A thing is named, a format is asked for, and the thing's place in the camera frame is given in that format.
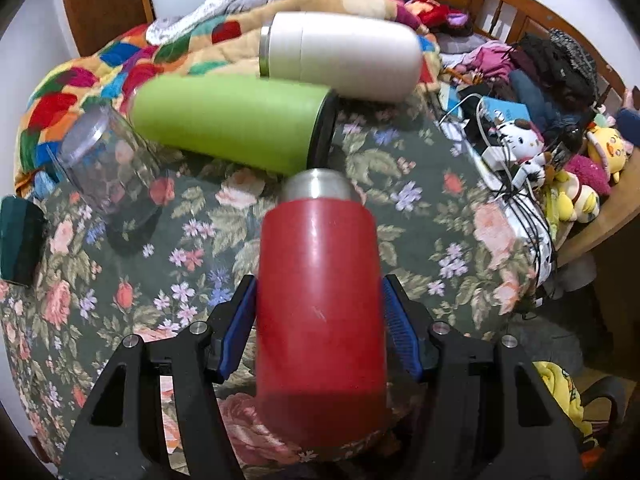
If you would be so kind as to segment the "dark teal faceted cup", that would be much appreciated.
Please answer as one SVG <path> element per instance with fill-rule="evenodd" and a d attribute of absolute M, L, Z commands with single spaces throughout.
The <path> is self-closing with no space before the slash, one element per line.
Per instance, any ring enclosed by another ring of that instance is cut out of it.
<path fill-rule="evenodd" d="M 1 278 L 15 285 L 34 282 L 44 244 L 47 221 L 29 200 L 4 196 L 1 200 Z"/>

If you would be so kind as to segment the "colourful patchwork blanket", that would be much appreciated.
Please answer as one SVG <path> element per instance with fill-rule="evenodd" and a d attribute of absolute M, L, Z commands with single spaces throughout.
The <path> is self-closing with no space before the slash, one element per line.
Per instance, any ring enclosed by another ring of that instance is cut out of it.
<path fill-rule="evenodd" d="M 66 132 L 91 103 L 107 102 L 122 112 L 145 81 L 163 74 L 204 75 L 209 72 L 258 72 L 262 26 L 279 12 L 328 12 L 397 22 L 428 41 L 423 50 L 419 87 L 436 91 L 442 69 L 439 44 L 399 0 L 277 0 L 264 6 L 209 18 L 163 46 L 145 38 L 143 25 L 130 29 L 103 49 L 55 67 L 29 98 L 17 129 L 14 192 L 32 192 L 35 176 L 50 162 Z"/>

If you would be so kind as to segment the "grey white crumpled sheet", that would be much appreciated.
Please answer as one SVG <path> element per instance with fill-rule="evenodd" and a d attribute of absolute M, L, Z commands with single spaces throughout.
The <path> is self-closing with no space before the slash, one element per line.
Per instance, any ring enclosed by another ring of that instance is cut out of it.
<path fill-rule="evenodd" d="M 210 18 L 247 12 L 278 0 L 205 0 L 194 11 L 182 18 L 159 18 L 145 32 L 145 40 L 152 46 L 163 46 L 175 41 Z"/>

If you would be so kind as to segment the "red steel thermos cup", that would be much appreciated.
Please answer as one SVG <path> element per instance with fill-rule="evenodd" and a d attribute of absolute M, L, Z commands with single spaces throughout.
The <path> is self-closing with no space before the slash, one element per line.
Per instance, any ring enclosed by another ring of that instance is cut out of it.
<path fill-rule="evenodd" d="M 352 182 L 311 169 L 283 185 L 260 233 L 257 411 L 303 448 L 386 424 L 386 344 L 375 220 Z"/>

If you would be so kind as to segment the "clear glass cup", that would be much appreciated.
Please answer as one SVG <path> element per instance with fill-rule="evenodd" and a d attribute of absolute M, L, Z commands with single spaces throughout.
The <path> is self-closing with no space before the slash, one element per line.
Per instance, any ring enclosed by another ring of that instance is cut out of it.
<path fill-rule="evenodd" d="M 111 105 L 89 105 L 53 160 L 87 205 L 119 232 L 140 228 L 158 209 L 151 188 L 163 174 L 160 163 Z"/>

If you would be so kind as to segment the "wooden bed headboard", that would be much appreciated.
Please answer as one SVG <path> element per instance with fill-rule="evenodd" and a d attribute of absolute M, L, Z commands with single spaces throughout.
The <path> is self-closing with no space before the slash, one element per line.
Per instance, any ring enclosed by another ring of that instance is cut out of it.
<path fill-rule="evenodd" d="M 507 8 L 514 10 L 506 42 L 514 44 L 526 34 L 545 37 L 550 30 L 559 29 L 577 40 L 596 61 L 599 89 L 604 96 L 622 96 L 623 79 L 605 61 L 599 50 L 573 25 L 537 0 L 437 0 L 460 10 L 467 10 L 474 20 L 474 32 L 488 38 L 498 37 L 497 24 Z"/>

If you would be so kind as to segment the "white plush toy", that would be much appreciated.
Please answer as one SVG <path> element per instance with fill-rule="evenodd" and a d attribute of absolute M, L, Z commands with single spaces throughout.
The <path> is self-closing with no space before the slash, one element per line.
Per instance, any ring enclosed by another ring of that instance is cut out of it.
<path fill-rule="evenodd" d="M 540 188 L 546 180 L 547 155 L 544 142 L 531 122 L 518 118 L 498 125 L 498 139 L 508 148 L 518 165 L 513 177 L 516 188 L 525 183 L 531 188 Z"/>

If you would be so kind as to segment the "green thermos cup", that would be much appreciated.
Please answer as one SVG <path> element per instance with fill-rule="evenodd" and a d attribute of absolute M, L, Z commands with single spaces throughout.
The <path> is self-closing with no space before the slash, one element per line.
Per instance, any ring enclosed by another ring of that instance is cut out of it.
<path fill-rule="evenodd" d="M 127 112 L 146 140 L 292 176 L 328 164 L 336 92 L 318 84 L 237 74 L 163 74 Z"/>

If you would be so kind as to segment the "white thermos cup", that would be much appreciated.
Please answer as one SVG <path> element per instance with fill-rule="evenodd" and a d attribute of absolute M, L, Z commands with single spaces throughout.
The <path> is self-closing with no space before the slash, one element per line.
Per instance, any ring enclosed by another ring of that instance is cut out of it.
<path fill-rule="evenodd" d="M 401 102 L 419 83 L 423 62 L 418 35 L 396 22 L 279 12 L 260 30 L 263 77 L 322 84 L 347 99 Z"/>

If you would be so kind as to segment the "yellow plush toy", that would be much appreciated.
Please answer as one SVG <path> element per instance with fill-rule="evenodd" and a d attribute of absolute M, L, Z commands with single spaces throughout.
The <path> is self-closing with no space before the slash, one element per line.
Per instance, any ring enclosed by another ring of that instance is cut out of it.
<path fill-rule="evenodd" d="M 553 220 L 589 223 L 600 214 L 600 196 L 576 174 L 561 170 L 548 187 L 548 211 Z"/>

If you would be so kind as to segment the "red plush toy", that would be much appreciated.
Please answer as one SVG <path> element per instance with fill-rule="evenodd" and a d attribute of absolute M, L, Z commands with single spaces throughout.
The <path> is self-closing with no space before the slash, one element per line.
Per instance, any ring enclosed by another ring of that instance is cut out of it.
<path fill-rule="evenodd" d="M 454 37 L 473 33 L 470 14 L 437 0 L 410 0 L 405 7 L 429 30 Z"/>

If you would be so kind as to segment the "black clothing pile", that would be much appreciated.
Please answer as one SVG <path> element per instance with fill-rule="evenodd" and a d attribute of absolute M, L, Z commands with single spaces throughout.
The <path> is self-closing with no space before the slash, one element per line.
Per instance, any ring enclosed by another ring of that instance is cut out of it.
<path fill-rule="evenodd" d="M 597 101 L 596 62 L 565 32 L 526 32 L 508 57 L 509 84 L 540 130 L 574 122 Z"/>

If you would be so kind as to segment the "floral green tablecloth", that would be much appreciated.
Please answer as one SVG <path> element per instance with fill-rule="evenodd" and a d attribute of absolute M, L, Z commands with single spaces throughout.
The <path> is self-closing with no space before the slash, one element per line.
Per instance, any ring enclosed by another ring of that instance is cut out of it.
<path fill-rule="evenodd" d="M 63 184 L 44 202 L 49 236 L 35 283 L 1 286 L 10 370 L 38 443 L 62 457 L 75 419 L 122 337 L 175 336 L 257 270 L 262 220 L 281 180 L 165 150 L 149 231 L 111 230 Z M 488 339 L 549 273 L 550 240 L 528 196 L 500 183 L 420 96 L 346 101 L 334 167 L 375 216 L 384 273 L 465 335 Z"/>

